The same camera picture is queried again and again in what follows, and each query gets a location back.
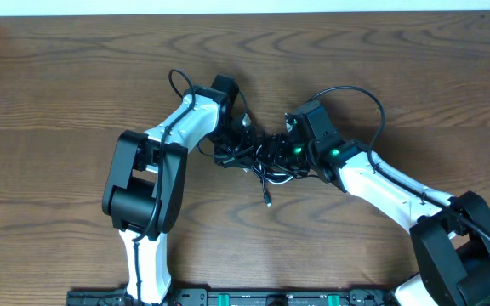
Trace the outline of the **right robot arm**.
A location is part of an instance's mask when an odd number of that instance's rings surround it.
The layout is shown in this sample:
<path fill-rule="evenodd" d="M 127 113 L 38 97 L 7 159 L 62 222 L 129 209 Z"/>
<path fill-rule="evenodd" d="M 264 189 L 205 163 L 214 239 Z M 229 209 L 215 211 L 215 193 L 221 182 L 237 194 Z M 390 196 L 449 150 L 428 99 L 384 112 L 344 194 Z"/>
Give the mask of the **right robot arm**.
<path fill-rule="evenodd" d="M 481 305 L 490 298 L 490 208 L 399 172 L 356 140 L 343 139 L 319 101 L 286 115 L 287 132 L 255 150 L 264 171 L 302 177 L 367 201 L 410 235 L 419 272 L 393 291 L 397 305 Z"/>

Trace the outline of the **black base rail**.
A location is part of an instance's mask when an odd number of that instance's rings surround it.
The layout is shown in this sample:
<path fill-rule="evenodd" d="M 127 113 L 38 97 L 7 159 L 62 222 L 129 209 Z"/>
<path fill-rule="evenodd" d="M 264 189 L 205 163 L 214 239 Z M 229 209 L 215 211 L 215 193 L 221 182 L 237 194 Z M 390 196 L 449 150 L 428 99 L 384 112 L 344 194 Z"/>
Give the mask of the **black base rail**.
<path fill-rule="evenodd" d="M 124 289 L 114 291 L 69 291 L 67 306 L 140 305 Z M 161 303 L 148 303 L 142 297 L 141 305 L 164 306 L 388 306 L 436 305 L 422 298 L 399 298 L 395 293 L 374 289 L 350 291 L 213 291 L 204 288 L 176 288 Z"/>

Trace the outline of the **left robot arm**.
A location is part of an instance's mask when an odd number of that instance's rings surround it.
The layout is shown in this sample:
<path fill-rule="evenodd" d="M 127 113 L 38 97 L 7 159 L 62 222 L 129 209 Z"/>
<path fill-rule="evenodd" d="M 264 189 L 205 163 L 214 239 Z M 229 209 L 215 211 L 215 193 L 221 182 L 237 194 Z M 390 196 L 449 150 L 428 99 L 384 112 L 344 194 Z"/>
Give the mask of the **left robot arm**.
<path fill-rule="evenodd" d="M 102 211 L 126 248 L 125 304 L 160 305 L 170 291 L 168 233 L 181 209 L 188 155 L 208 139 L 214 144 L 211 157 L 222 167 L 237 167 L 248 157 L 248 116 L 231 114 L 240 94 L 230 76 L 218 75 L 208 87 L 190 83 L 163 122 L 118 137 Z"/>

